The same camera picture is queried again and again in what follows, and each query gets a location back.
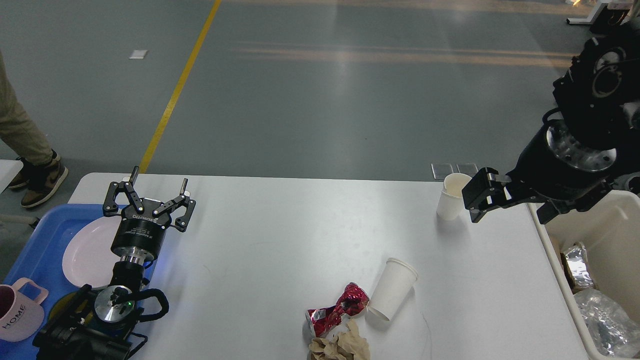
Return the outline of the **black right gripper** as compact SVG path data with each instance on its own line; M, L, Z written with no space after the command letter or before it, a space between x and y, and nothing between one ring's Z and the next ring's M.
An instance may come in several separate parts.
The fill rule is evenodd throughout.
M564 120L547 121L507 174L478 170L461 191L464 209L474 224L488 212L514 207L518 197L551 199L535 212L542 225L573 210L587 212L613 190L601 181L617 156L616 148L600 150L578 141Z

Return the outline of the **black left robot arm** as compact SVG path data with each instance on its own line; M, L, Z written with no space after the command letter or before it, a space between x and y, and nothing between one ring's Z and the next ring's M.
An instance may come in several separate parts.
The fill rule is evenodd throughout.
M169 312L164 292L148 286L147 264L159 258L169 228L187 230L196 202L187 178L175 198L139 196L139 173L135 166L128 177L111 182L103 201L103 216L119 220L110 246L118 261L109 283L83 285L54 313L33 339L37 360L128 360L148 340L135 326Z

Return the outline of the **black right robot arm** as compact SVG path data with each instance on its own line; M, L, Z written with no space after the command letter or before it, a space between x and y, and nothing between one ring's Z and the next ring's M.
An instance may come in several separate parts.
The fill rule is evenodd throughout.
M615 180L639 171L639 19L588 39L553 82L556 107L501 175L484 167L462 189L472 223L488 212L537 203L539 223L587 212Z

